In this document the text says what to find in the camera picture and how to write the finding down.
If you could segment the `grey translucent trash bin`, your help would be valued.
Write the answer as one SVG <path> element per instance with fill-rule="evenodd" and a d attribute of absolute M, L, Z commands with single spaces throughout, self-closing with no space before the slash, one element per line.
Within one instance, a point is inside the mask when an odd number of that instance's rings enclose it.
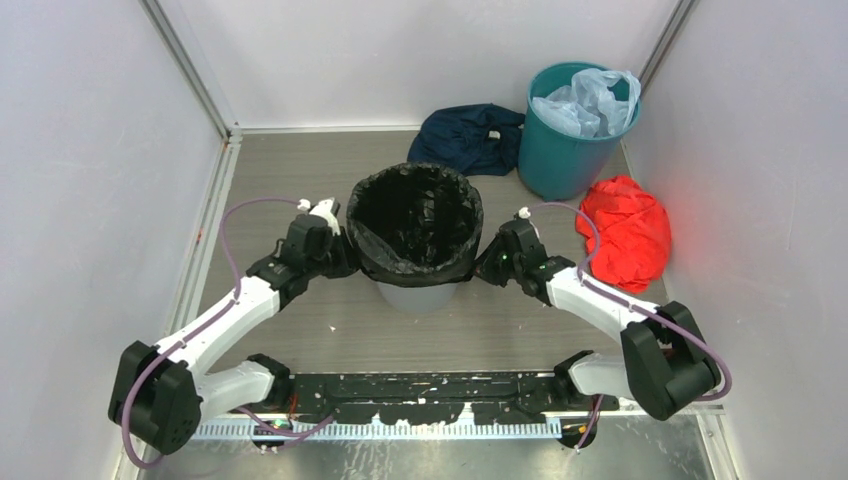
<path fill-rule="evenodd" d="M 378 282 L 383 298 L 395 309 L 410 314 L 425 314 L 443 308 L 457 290 L 457 283 L 426 287 L 400 287 Z"/>

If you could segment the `black trash bag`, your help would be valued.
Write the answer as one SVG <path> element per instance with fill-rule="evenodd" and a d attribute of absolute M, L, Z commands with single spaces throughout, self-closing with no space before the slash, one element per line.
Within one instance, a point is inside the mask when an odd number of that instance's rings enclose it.
<path fill-rule="evenodd" d="M 404 288 L 471 276 L 484 224 L 479 191 L 437 164 L 403 163 L 355 184 L 346 229 L 371 280 Z"/>

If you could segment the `teal plastic bucket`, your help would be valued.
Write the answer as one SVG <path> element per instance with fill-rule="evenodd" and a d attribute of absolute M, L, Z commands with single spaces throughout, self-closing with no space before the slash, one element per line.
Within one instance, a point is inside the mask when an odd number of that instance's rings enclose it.
<path fill-rule="evenodd" d="M 547 96 L 563 85 L 570 85 L 575 73 L 588 68 L 609 70 L 586 62 L 559 63 L 537 73 L 527 88 L 518 171 L 524 185 L 545 200 L 572 199 L 587 190 L 639 119 L 641 100 L 630 126 L 618 136 L 577 138 L 545 125 L 531 109 L 532 98 Z"/>

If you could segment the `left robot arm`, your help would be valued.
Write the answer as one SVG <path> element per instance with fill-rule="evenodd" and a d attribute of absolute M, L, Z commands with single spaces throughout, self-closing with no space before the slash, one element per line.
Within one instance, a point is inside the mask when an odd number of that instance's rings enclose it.
<path fill-rule="evenodd" d="M 179 450 L 204 422 L 243 406 L 269 413 L 293 396 L 291 371 L 264 354 L 228 370 L 210 368 L 238 340 L 282 311 L 318 277 L 357 271 L 334 213 L 298 215 L 272 253 L 256 261 L 235 288 L 180 331 L 122 353 L 107 416 L 128 438 L 160 453 Z"/>

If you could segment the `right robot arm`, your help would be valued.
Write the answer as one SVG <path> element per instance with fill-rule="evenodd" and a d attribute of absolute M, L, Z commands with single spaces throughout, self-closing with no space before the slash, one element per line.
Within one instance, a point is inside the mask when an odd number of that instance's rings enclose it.
<path fill-rule="evenodd" d="M 618 355 L 581 353 L 564 362 L 554 387 L 567 410 L 582 409 L 594 395 L 615 396 L 666 420 L 722 383 L 719 362 L 685 305 L 656 305 L 596 282 L 573 261 L 549 255 L 527 219 L 503 224 L 473 273 L 501 287 L 514 281 L 525 295 L 576 315 L 618 343 Z"/>

